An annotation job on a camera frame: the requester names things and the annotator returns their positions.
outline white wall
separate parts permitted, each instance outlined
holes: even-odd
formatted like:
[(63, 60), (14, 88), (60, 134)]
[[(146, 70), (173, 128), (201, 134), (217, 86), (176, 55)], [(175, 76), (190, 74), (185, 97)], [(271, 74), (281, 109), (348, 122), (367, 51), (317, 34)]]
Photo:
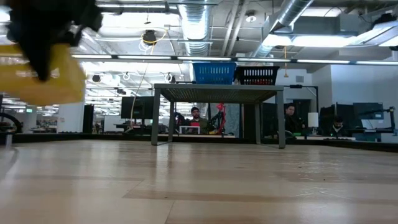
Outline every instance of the white wall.
[[(312, 80), (320, 90), (320, 107), (338, 102), (383, 103), (385, 109), (398, 108), (398, 67), (329, 65), (315, 72)], [(384, 113), (384, 121), (371, 121), (371, 125), (388, 128), (391, 125), (389, 114)], [(382, 141), (398, 142), (398, 137), (383, 134)]]
[(312, 84), (319, 89), (319, 109), (333, 104), (331, 66), (327, 65), (312, 74)]
[[(278, 71), (278, 76), (275, 81), (275, 85), (303, 85), (303, 86), (311, 86), (312, 85), (312, 74), (307, 73), (304, 69), (288, 69), (287, 74), (289, 77), (284, 77), (285, 70), (280, 69)], [(303, 76), (304, 82), (297, 83), (296, 76)], [(291, 89), (285, 88), (284, 90), (284, 102), (289, 103), (292, 100), (311, 100), (312, 110), (315, 110), (317, 98), (306, 88), (301, 89)], [(267, 100), (266, 103), (275, 103), (275, 98)]]

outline fluorescent light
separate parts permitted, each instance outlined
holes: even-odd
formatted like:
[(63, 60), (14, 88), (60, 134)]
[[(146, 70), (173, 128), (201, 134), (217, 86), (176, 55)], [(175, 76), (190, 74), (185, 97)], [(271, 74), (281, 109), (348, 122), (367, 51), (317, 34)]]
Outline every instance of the fluorescent light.
[(353, 37), (353, 41), (351, 41), (350, 44), (365, 44), (366, 42), (370, 41), (371, 39), (385, 33), (391, 29), (391, 27), (384, 27), (384, 28), (377, 28), (377, 29), (372, 29), (369, 30), (361, 35), (358, 35), (357, 37)]
[(344, 47), (352, 39), (337, 35), (300, 35), (294, 38), (292, 45), (298, 47)]
[(290, 37), (284, 35), (274, 35), (269, 34), (267, 38), (262, 42), (263, 46), (290, 46), (292, 45), (292, 40)]
[(111, 59), (112, 55), (72, 55), (74, 58)]
[(151, 56), (151, 55), (145, 55), (145, 56), (133, 56), (133, 55), (118, 55), (119, 59), (139, 59), (139, 60), (170, 60), (171, 57), (169, 56)]
[(178, 60), (230, 61), (229, 57), (177, 57)]
[(25, 106), (4, 106), (4, 107), (10, 109), (25, 109)]
[[(135, 7), (142, 7), (141, 5), (137, 4), (99, 4), (98, 7), (111, 7), (111, 8), (135, 8)], [(145, 7), (148, 8), (159, 8), (158, 5), (147, 5)]]
[(327, 63), (327, 64), (348, 64), (348, 60), (304, 60), (298, 59), (297, 63)]
[(398, 62), (372, 62), (372, 61), (358, 61), (357, 65), (398, 65)]
[(274, 63), (289, 63), (290, 59), (277, 58), (238, 58), (239, 62), (274, 62)]
[(398, 46), (398, 36), (394, 37), (391, 40), (388, 40), (388, 41), (382, 43), (379, 46), (380, 47), (395, 47), (395, 46)]

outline floor board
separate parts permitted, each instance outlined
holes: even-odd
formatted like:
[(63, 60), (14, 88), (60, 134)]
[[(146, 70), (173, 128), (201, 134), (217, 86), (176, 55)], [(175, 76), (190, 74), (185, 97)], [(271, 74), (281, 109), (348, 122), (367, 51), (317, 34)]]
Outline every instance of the floor board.
[(0, 148), (0, 223), (398, 223), (398, 154), (62, 141)]

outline table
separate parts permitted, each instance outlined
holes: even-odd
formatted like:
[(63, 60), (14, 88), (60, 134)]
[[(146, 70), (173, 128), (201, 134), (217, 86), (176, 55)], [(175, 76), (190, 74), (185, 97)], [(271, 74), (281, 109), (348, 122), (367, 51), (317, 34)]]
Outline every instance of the table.
[[(304, 136), (297, 136), (296, 139), (305, 140), (305, 137)], [(332, 137), (332, 136), (307, 136), (307, 140), (325, 140), (325, 139), (336, 139), (336, 137)], [(351, 140), (351, 141), (355, 141), (356, 140), (353, 137), (339, 137), (338, 139)]]
[[(169, 130), (174, 130), (174, 105), (176, 102), (195, 103), (244, 103), (255, 104), (256, 143), (261, 143), (260, 105), (276, 96), (279, 130), (279, 148), (285, 148), (284, 87), (266, 85), (199, 85), (199, 84), (155, 84), (154, 115), (151, 144), (157, 146), (159, 133), (160, 96), (170, 101)], [(169, 131), (169, 142), (173, 131)]]

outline yellow object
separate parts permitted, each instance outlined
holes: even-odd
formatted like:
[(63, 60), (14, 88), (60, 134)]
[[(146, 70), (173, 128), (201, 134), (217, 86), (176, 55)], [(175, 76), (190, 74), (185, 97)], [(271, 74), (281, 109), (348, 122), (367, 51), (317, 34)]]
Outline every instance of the yellow object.
[[(28, 63), (0, 65), (0, 92), (37, 106), (81, 102), (86, 76), (78, 61), (70, 56), (69, 45), (57, 44), (51, 51), (49, 80), (39, 82)], [(22, 52), (18, 45), (0, 45), (0, 57), (7, 55)]]

